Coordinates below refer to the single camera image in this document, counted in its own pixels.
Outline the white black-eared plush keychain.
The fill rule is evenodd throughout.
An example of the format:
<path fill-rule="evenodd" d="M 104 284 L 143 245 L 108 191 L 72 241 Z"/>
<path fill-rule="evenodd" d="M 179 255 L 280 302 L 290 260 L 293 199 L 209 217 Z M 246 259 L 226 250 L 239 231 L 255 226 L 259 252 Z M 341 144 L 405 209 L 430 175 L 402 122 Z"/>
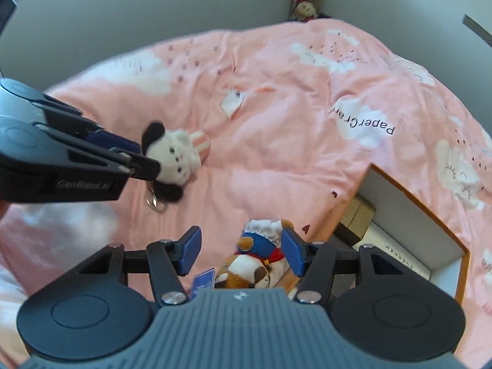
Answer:
<path fill-rule="evenodd" d="M 163 213 L 169 203 L 183 197 L 185 184 L 202 167 L 210 147 L 209 137 L 203 131 L 166 130 L 159 121 L 147 126 L 142 136 L 142 153 L 160 165 L 158 176 L 148 183 L 147 205 L 153 211 Z"/>

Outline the sailor bear plush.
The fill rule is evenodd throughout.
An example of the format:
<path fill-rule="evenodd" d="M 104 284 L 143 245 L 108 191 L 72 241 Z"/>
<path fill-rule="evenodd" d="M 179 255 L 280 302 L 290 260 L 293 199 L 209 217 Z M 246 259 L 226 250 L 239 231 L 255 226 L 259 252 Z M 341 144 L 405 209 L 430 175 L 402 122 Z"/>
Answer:
<path fill-rule="evenodd" d="M 288 270 L 281 250 L 284 229 L 293 229 L 288 220 L 252 219 L 246 223 L 236 244 L 214 279 L 215 288 L 273 288 Z"/>

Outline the blue paper hang tag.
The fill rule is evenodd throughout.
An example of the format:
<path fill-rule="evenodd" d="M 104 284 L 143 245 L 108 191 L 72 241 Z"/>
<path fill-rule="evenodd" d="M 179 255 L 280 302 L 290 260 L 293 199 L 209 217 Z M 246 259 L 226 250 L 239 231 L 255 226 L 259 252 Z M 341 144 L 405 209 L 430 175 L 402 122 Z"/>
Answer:
<path fill-rule="evenodd" d="M 210 268 L 198 274 L 192 281 L 190 299 L 194 299 L 198 292 L 204 289 L 213 289 L 215 283 L 215 268 Z"/>

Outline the gold small box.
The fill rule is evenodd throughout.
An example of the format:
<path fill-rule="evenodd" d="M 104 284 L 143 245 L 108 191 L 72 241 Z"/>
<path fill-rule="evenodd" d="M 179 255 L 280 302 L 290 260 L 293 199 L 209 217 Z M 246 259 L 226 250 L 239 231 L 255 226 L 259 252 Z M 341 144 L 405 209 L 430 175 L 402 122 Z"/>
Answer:
<path fill-rule="evenodd" d="M 345 209 L 336 228 L 336 235 L 348 245 L 360 242 L 375 216 L 375 207 L 359 195 L 355 195 Z"/>

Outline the white long box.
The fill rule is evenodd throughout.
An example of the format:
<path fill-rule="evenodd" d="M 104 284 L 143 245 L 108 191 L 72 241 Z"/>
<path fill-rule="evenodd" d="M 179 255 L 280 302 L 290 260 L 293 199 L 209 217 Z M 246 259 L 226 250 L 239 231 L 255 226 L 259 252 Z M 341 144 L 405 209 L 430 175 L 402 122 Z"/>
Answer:
<path fill-rule="evenodd" d="M 365 244 L 374 245 L 426 280 L 430 279 L 431 270 L 373 222 L 370 222 L 369 228 L 363 235 L 363 238 L 355 243 L 352 248 L 357 251 Z"/>

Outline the orange storage box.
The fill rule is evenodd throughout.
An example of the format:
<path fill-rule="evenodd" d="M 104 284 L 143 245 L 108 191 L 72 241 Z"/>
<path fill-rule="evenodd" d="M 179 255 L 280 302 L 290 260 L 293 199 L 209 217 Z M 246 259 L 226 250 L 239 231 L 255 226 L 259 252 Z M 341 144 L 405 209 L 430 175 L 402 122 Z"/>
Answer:
<path fill-rule="evenodd" d="M 375 207 L 373 223 L 431 270 L 429 282 L 463 302 L 472 211 L 437 170 L 392 177 L 375 165 L 331 165 L 278 186 L 274 210 L 308 225 L 304 239 L 327 241 L 355 195 Z"/>

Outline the pink cloud-print duvet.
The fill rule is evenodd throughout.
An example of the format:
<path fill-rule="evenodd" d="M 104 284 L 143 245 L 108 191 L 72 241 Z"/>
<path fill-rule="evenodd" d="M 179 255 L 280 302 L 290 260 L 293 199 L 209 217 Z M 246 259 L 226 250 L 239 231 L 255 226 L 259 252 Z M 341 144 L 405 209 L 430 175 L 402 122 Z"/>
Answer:
<path fill-rule="evenodd" d="M 110 58 L 49 89 L 110 132 L 150 122 L 203 131 L 208 157 L 157 213 L 131 180 L 115 202 L 9 208 L 1 222 L 1 361 L 27 358 L 16 315 L 29 294 L 109 242 L 139 250 L 204 234 L 194 273 L 221 265 L 245 223 L 316 229 L 375 164 L 470 251 L 457 354 L 491 357 L 491 138 L 439 80 L 345 22 L 285 22 L 174 39 Z"/>

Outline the grey wall switch plate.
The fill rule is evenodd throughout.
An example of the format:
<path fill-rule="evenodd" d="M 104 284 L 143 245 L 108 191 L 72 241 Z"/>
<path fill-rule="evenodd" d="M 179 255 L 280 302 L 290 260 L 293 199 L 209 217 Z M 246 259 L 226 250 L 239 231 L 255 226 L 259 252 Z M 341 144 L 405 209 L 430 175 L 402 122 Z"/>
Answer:
<path fill-rule="evenodd" d="M 488 46 L 492 47 L 492 34 L 476 22 L 472 17 L 465 14 L 463 16 L 462 24 L 482 39 Z"/>

